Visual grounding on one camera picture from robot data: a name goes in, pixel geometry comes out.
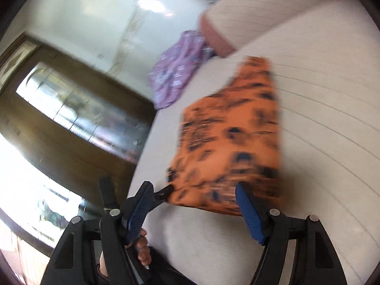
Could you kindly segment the person's left hand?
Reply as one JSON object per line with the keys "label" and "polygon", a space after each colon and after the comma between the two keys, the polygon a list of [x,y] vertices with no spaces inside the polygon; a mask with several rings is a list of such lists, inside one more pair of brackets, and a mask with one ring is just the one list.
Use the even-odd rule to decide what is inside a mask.
{"label": "person's left hand", "polygon": [[[150,255],[150,249],[148,246],[148,242],[146,239],[147,231],[145,229],[140,230],[140,238],[136,242],[136,248],[138,251],[138,259],[140,263],[147,267],[151,264],[151,255]],[[100,259],[99,259],[99,267],[98,267],[98,272],[104,276],[108,277],[108,272],[106,268],[106,263],[104,260],[104,253],[102,252],[100,254]]]}

